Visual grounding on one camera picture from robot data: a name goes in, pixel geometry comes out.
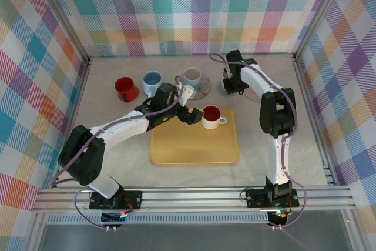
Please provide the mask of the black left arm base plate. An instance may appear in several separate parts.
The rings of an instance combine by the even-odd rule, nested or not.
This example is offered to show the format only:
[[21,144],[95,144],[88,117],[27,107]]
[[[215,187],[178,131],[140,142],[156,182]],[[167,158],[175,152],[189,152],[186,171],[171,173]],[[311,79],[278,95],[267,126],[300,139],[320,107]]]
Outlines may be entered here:
[[137,210],[142,204],[142,192],[139,190],[118,192],[111,198],[92,192],[89,197],[89,209],[93,210]]

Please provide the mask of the controller board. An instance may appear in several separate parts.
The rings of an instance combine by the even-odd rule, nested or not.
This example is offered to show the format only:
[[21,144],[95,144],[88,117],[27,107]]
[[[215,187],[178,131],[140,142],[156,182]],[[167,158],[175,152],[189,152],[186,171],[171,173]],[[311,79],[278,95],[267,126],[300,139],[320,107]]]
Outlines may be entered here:
[[271,227],[279,227],[286,225],[289,214],[290,211],[287,210],[276,210],[267,212],[268,225]]
[[128,211],[120,213],[102,213],[100,220],[102,222],[124,222],[128,217]]

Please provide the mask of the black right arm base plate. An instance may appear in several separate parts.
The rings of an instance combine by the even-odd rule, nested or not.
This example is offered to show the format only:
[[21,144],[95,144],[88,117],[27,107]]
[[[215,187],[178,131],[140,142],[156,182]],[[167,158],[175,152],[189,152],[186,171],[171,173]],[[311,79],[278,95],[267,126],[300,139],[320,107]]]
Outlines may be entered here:
[[273,197],[267,188],[247,189],[246,202],[248,208],[297,208],[300,202],[297,191],[292,189],[290,194]]

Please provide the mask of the light blue mug white inside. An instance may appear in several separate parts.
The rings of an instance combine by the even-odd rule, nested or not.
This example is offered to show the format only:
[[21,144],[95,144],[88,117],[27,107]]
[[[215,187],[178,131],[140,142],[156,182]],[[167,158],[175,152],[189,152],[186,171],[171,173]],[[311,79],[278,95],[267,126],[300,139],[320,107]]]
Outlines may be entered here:
[[201,70],[196,67],[189,67],[183,72],[185,84],[193,87],[195,90],[200,88],[201,76]]

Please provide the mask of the pale pink patterned coaster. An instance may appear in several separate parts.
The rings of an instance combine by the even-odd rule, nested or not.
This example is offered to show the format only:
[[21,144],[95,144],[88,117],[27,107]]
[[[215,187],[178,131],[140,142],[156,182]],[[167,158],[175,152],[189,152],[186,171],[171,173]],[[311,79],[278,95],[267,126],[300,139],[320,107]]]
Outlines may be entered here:
[[245,89],[243,95],[252,102],[261,103],[261,98],[252,88]]

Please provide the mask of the right controller board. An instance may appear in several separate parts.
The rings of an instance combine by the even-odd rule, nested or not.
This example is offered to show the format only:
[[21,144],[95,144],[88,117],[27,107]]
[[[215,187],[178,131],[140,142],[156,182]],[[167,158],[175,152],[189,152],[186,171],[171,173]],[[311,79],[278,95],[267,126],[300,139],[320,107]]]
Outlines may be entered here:
[[276,210],[267,212],[268,225],[271,227],[279,227],[286,225],[289,214],[290,211],[287,210]]

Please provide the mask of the white mug red inside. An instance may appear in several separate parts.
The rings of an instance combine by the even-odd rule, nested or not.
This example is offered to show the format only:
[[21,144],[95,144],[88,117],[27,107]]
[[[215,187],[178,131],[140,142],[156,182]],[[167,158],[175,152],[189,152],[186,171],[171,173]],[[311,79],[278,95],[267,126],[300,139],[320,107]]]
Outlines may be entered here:
[[221,110],[214,105],[207,105],[203,108],[201,123],[204,128],[213,130],[219,125],[227,123],[227,117],[222,115]]

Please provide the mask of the yellow plastic tray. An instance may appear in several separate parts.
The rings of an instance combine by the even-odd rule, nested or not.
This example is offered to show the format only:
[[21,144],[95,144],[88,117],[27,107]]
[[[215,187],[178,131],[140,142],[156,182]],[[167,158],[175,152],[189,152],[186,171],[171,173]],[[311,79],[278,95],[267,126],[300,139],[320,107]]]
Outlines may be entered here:
[[157,165],[229,164],[240,156],[235,115],[222,108],[227,123],[210,130],[177,117],[152,130],[150,160]]

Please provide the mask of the all blue mug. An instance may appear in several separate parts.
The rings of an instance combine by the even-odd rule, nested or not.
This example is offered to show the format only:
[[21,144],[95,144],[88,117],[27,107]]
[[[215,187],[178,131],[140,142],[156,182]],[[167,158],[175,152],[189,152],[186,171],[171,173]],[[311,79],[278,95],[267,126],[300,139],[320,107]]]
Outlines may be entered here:
[[162,76],[158,71],[148,71],[143,77],[143,90],[148,98],[155,95],[157,88],[162,84]]

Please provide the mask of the aluminium side rail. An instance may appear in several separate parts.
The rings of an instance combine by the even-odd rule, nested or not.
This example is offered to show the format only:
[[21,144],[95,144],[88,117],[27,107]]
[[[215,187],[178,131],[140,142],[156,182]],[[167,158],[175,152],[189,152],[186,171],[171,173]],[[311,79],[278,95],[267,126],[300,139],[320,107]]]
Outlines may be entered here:
[[[73,104],[72,115],[70,117],[70,121],[69,121],[69,124],[68,124],[68,127],[67,127],[67,131],[66,131],[65,138],[64,138],[64,141],[62,143],[62,146],[65,146],[65,144],[66,144],[66,142],[69,138],[69,135],[73,131],[75,121],[76,121],[76,117],[77,117],[78,110],[79,110],[79,105],[80,105],[80,102],[82,100],[82,95],[83,95],[84,90],[85,90],[86,82],[88,80],[92,60],[93,60],[93,57],[89,56],[84,61],[85,64],[84,64],[84,68],[83,68],[83,72],[82,72],[82,77],[80,79],[80,84],[78,85],[79,88],[78,88],[76,98],[75,98],[75,101],[74,101],[74,104]],[[62,169],[61,169],[59,163],[56,162],[56,165],[55,165],[54,171],[53,171],[55,174],[52,176],[52,179],[49,181],[49,188],[54,188],[55,186],[58,185],[59,177],[57,176],[57,174],[61,170]]]
[[323,169],[325,176],[327,178],[328,185],[337,186],[338,185],[338,178],[336,172],[334,170],[333,164],[331,162],[328,147],[324,140],[324,135],[321,132],[320,123],[318,120],[318,116],[315,112],[315,107],[313,104],[312,97],[310,95],[308,85],[306,79],[304,78],[303,71],[298,63],[298,61],[294,58],[293,61],[294,70],[297,76],[297,80],[301,89],[301,93],[303,95],[303,100],[305,103],[305,107],[307,110],[308,118],[310,120],[310,124],[313,130],[313,135],[315,137],[315,141],[318,147],[318,151],[320,153],[321,161],[323,163]]

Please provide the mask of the small grey coaster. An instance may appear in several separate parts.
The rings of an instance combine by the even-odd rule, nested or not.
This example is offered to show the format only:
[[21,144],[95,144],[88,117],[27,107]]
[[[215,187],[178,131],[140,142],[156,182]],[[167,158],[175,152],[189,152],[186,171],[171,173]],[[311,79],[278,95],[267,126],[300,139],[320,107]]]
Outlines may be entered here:
[[219,93],[219,95],[221,95],[221,96],[224,96],[224,97],[234,96],[233,93],[231,93],[231,94],[227,93],[227,91],[224,88],[223,81],[218,82],[216,89],[217,89],[217,92]]

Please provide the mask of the red enamel mug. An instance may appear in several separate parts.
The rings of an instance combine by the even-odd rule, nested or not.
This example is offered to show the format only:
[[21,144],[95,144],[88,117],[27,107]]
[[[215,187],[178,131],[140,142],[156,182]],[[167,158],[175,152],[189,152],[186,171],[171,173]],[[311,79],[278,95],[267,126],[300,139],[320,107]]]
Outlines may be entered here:
[[134,87],[135,87],[135,83],[133,81],[133,79],[131,79],[130,77],[122,77],[122,78],[119,78],[116,82],[115,82],[115,89],[118,92],[128,92],[130,90],[134,90]]

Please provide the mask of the left controller board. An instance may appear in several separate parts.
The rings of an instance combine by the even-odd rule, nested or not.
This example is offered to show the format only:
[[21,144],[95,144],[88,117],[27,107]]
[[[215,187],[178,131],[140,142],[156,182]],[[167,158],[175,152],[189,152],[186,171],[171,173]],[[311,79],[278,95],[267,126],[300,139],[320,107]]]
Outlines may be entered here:
[[120,213],[102,213],[100,220],[102,222],[124,222],[128,217],[128,211]]

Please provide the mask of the large green patterned coaster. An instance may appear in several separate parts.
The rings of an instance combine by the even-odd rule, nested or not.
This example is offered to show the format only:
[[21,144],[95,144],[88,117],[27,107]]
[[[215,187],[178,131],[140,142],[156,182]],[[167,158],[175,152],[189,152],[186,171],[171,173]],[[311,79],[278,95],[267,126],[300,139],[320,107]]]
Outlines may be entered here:
[[210,79],[205,74],[202,74],[199,90],[195,91],[194,95],[191,96],[189,99],[190,100],[202,99],[210,93],[211,88],[212,88],[212,83],[211,83]]

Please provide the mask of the aluminium mounting rail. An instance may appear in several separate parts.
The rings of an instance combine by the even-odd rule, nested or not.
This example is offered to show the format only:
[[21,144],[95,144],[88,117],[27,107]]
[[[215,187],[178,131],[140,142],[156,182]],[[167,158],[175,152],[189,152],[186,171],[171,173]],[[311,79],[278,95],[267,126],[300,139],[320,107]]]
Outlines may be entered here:
[[[73,197],[79,187],[61,186],[38,194],[33,213],[75,212]],[[356,208],[347,186],[307,186],[306,210],[345,210]],[[246,211],[241,187],[128,188],[142,191],[139,212],[233,212]]]

